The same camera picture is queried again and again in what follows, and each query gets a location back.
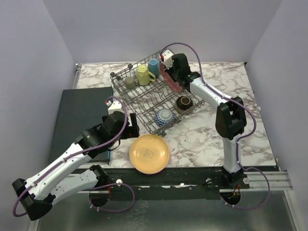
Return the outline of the pink polka dot plate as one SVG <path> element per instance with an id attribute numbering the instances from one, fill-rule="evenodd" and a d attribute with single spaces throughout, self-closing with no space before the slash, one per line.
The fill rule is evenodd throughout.
<path id="1" fill-rule="evenodd" d="M 160 72 L 166 83 L 170 86 L 172 91 L 182 92 L 182 87 L 179 85 L 178 82 L 173 81 L 170 75 L 166 72 L 166 66 L 163 63 L 160 64 Z"/>

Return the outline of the blue ceramic mug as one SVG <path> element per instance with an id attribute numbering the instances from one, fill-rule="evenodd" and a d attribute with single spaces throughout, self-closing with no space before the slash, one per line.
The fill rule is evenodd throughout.
<path id="1" fill-rule="evenodd" d="M 157 59 L 150 59 L 148 62 L 148 69 L 156 77 L 159 76 L 159 61 Z"/>

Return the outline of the cream yellow round plate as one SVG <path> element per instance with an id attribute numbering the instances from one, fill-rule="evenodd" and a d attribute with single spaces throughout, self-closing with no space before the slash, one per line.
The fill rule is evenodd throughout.
<path id="1" fill-rule="evenodd" d="M 129 158 L 132 165 L 141 171 L 160 171 L 170 158 L 166 141 L 152 134 L 139 136 L 130 146 Z"/>

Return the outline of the red blue patterned bowl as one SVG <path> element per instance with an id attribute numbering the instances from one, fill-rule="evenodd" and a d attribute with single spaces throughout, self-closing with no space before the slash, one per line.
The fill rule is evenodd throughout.
<path id="1" fill-rule="evenodd" d="M 154 120 L 159 127 L 162 127 L 174 118 L 175 114 L 170 109 L 162 108 L 156 113 Z"/>

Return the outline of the brown patterned bowl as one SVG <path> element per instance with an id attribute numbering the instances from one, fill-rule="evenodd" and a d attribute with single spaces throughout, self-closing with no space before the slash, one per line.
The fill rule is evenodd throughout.
<path id="1" fill-rule="evenodd" d="M 188 96 L 178 97 L 175 101 L 175 110 L 182 114 L 193 109 L 193 101 Z"/>

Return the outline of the light green ceramic mug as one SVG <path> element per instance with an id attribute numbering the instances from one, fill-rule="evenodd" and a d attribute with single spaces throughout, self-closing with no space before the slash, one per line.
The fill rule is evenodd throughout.
<path id="1" fill-rule="evenodd" d="M 141 86 L 146 86 L 150 82 L 156 81 L 156 76 L 153 73 L 151 73 L 148 67 L 144 64 L 137 66 L 136 77 L 139 85 Z"/>

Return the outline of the grey wire dish rack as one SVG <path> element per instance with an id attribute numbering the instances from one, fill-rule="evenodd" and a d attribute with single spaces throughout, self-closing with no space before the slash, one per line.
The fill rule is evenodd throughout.
<path id="1" fill-rule="evenodd" d="M 175 92 L 160 75 L 156 81 L 146 86 L 136 86 L 133 89 L 127 89 L 125 86 L 126 77 L 136 77 L 137 67 L 141 64 L 147 64 L 151 59 L 160 60 L 159 52 L 156 52 L 136 63 L 128 66 L 118 73 L 112 72 L 110 79 L 113 88 L 125 102 L 126 109 L 129 113 L 136 114 L 139 126 L 144 126 L 151 134 L 165 136 L 166 130 L 188 116 L 189 113 L 205 104 L 198 96 L 187 92 Z M 192 102 L 192 109 L 182 114 L 175 109 L 175 102 L 180 96 L 188 96 Z M 165 125 L 159 126 L 155 122 L 155 115 L 160 109 L 169 109 L 175 114 L 175 118 Z"/>

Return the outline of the grey ceramic mug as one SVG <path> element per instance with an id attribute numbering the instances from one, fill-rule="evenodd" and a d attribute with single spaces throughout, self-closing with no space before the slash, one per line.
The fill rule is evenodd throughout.
<path id="1" fill-rule="evenodd" d="M 135 88 L 139 84 L 139 82 L 136 77 L 128 76 L 125 78 L 124 84 L 126 88 L 130 90 L 130 89 Z"/>

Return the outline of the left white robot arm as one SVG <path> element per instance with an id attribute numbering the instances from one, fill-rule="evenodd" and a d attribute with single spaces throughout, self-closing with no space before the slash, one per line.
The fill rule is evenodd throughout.
<path id="1" fill-rule="evenodd" d="M 16 209 L 21 204 L 31 221 L 42 218 L 61 200 L 86 189 L 102 190 L 122 186 L 123 182 L 110 181 L 100 165 L 74 176 L 69 175 L 98 154 L 104 153 L 115 142 L 139 137 L 136 115 L 115 111 L 102 117 L 103 122 L 84 130 L 69 148 L 54 162 L 38 174 L 24 180 L 18 178 L 12 183 L 18 199 L 13 206 L 13 215 L 19 217 Z"/>

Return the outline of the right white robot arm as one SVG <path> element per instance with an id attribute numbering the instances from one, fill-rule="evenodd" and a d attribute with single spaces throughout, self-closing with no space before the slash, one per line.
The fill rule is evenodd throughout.
<path id="1" fill-rule="evenodd" d="M 201 73 L 191 71 L 185 54 L 179 53 L 164 59 L 166 72 L 174 82 L 191 92 L 216 110 L 215 128 L 223 139 L 224 162 L 221 182 L 228 189 L 239 183 L 243 174 L 240 166 L 237 139 L 247 125 L 240 97 L 230 98 L 205 82 Z"/>

